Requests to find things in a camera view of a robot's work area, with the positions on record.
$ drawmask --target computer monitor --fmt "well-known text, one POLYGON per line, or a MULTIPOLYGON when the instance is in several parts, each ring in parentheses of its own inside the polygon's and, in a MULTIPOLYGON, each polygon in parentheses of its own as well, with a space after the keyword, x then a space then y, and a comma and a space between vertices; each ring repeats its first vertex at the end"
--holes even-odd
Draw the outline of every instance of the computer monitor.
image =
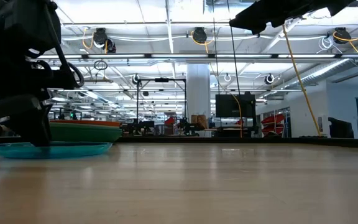
MULTIPOLYGON (((233 95, 216 95, 216 117, 218 118, 239 118, 239 104, 233 95)), ((243 118, 255 118, 255 95, 241 95, 241 115, 243 118)))

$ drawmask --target hanging cable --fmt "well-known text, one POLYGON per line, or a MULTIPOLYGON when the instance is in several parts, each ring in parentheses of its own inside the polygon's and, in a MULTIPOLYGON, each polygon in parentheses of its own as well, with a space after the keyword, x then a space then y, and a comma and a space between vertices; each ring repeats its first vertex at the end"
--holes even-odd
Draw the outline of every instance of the hanging cable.
POLYGON ((210 43, 212 43, 212 41, 214 41, 214 38, 213 38, 211 41, 209 41, 208 43, 200 44, 199 42, 197 42, 197 41, 193 38, 193 34, 194 34, 194 31, 191 31, 190 35, 191 35, 191 39, 193 40, 193 42, 196 43, 196 44, 198 44, 198 45, 204 45, 204 46, 205 46, 205 51, 206 51, 206 53, 208 54, 208 47, 207 47, 207 46, 208 46, 210 43))
POLYGON ((287 31, 285 30, 285 25, 284 24, 283 24, 283 31, 284 31, 285 39, 287 40, 288 51, 290 52, 290 55, 291 55, 291 61, 292 61, 292 64, 293 64, 293 69, 295 70, 296 76, 298 77, 299 84, 301 85, 302 92, 303 92, 303 94, 305 96, 306 103, 308 104, 308 108, 309 108, 309 111, 310 111, 310 115, 311 115, 311 117, 313 119, 314 125, 316 126, 318 136, 321 136, 321 132, 320 132, 320 129, 318 128, 316 118, 315 118, 315 116, 313 114, 313 110, 311 109, 311 106, 310 106, 308 94, 306 93, 306 90, 305 90, 305 88, 303 86, 302 79, 301 79, 301 77, 299 75, 299 71, 298 71, 298 69, 296 67, 296 63, 295 63, 295 60, 293 58, 293 53, 292 53, 290 41, 288 40, 288 34, 287 34, 287 31))
POLYGON ((85 44, 85 39, 82 39, 82 45, 84 45, 84 47, 85 47, 86 49, 91 49, 91 48, 93 47, 93 36, 94 36, 94 32, 92 33, 92 40, 91 40, 91 46, 90 46, 90 47, 88 47, 88 46, 85 44))
POLYGON ((353 49, 358 53, 358 49, 353 45, 353 43, 351 41, 349 41, 349 44, 351 44, 353 49))
MULTIPOLYGON (((215 26, 215 3, 214 1, 212 1, 212 13, 213 13, 213 24, 214 24, 214 40, 216 40, 216 26, 215 26)), ((214 42, 214 46, 215 46, 215 54, 218 53, 218 47, 216 45, 216 41, 214 42)), ((219 67, 218 67, 218 57, 215 57, 216 59, 216 79, 218 80, 218 96, 221 96, 221 83, 219 82, 219 67)))
MULTIPOLYGON (((230 6, 229 6, 229 0, 226 0, 227 2, 227 11, 229 13, 230 17, 230 6)), ((233 55, 234 55, 234 68, 236 69, 236 79, 237 79, 237 87, 239 89, 239 101, 241 102, 241 92, 240 92, 240 83, 239 83, 239 73, 237 71, 237 59, 236 59, 236 48, 234 46, 234 36, 233 36, 233 27, 230 27, 231 31, 231 38, 232 38, 232 45, 233 45, 233 55)), ((242 138, 242 129, 243 123, 242 123, 242 117, 240 117, 240 129, 241 129, 241 138, 242 138)))
POLYGON ((337 37, 337 36, 335 35, 336 33, 337 33, 337 32, 335 31, 335 32, 333 33, 333 36, 334 36, 335 38, 337 38, 338 40, 349 41, 349 42, 358 40, 358 38, 355 38, 355 39, 343 39, 343 38, 337 37))

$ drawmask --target wooden table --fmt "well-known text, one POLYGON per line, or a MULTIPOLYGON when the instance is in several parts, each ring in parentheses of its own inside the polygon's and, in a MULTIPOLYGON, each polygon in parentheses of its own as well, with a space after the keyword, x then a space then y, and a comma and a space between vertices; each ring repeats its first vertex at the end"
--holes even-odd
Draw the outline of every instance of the wooden table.
POLYGON ((0 223, 358 224, 358 149, 118 144, 81 159, 0 158, 0 223))

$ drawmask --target black cable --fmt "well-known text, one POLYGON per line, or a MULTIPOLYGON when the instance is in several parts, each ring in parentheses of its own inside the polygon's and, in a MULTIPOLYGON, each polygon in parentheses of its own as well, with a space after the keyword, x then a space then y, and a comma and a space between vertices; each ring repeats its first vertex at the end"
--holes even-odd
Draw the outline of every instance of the black cable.
POLYGON ((221 84, 219 82, 219 67, 218 67, 218 48, 216 47, 216 27, 215 27, 215 3, 214 0, 212 0, 212 13, 213 13, 213 23, 214 23, 214 44, 215 44, 215 59, 216 59, 216 79, 218 80, 218 95, 221 96, 221 84))
MULTIPOLYGON (((229 6, 229 0, 226 0, 227 1, 227 10, 229 12, 229 17, 230 17, 230 6, 229 6)), ((238 71, 237 71, 237 59, 236 59, 236 48, 234 46, 234 36, 233 36, 233 27, 230 26, 230 31, 231 31, 231 40, 232 40, 232 45, 233 45, 233 54, 234 54, 234 66, 236 68, 236 79, 237 79, 237 87, 239 89, 239 102, 241 104, 241 92, 240 92, 240 83, 239 83, 239 74, 238 74, 238 71)), ((243 122, 242 122, 242 117, 240 118, 241 119, 241 131, 242 131, 242 127, 244 126, 243 122)))
MULTIPOLYGON (((75 66, 74 65, 69 65, 67 63, 65 55, 63 53, 63 50, 60 47, 59 38, 58 38, 58 36, 56 34, 56 30, 55 30, 55 28, 53 26, 53 21, 52 21, 52 18, 50 17, 48 7, 53 7, 53 9, 55 10, 55 9, 57 9, 57 5, 56 5, 55 2, 46 1, 46 3, 44 4, 44 14, 45 14, 46 19, 48 21, 47 23, 48 23, 48 29, 49 29, 50 36, 53 39, 53 42, 55 43, 56 53, 59 56, 60 62, 62 63, 62 70, 66 71, 67 74, 72 74, 72 72, 70 70, 70 67, 75 68, 75 66)), ((74 69, 74 71, 78 75, 78 78, 80 79, 80 84, 82 84, 82 85, 78 84, 76 82, 75 78, 74 78, 74 75, 73 75, 72 79, 73 79, 74 87, 80 88, 80 87, 82 87, 84 85, 84 77, 82 76, 82 73, 78 69, 74 69)))

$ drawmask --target ceiling duct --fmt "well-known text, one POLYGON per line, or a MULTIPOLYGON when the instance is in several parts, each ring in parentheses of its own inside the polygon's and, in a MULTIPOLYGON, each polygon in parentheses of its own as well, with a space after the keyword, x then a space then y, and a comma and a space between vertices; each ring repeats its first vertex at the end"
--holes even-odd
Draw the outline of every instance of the ceiling duct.
MULTIPOLYGON (((215 13, 227 12, 227 0, 204 0, 204 13, 213 12, 214 2, 215 13)), ((255 0, 229 0, 230 10, 242 11, 251 6, 255 0)))
MULTIPOLYGON (((347 54, 356 54, 357 52, 354 49, 348 50, 347 54)), ((339 72, 346 71, 350 68, 355 67, 355 62, 353 59, 341 59, 327 64, 321 64, 303 72, 300 77, 304 85, 311 83, 318 83, 321 80, 324 80, 330 76, 338 74, 339 72)), ((289 89, 294 88, 299 84, 297 77, 292 78, 285 85, 281 84, 275 89, 289 89)))

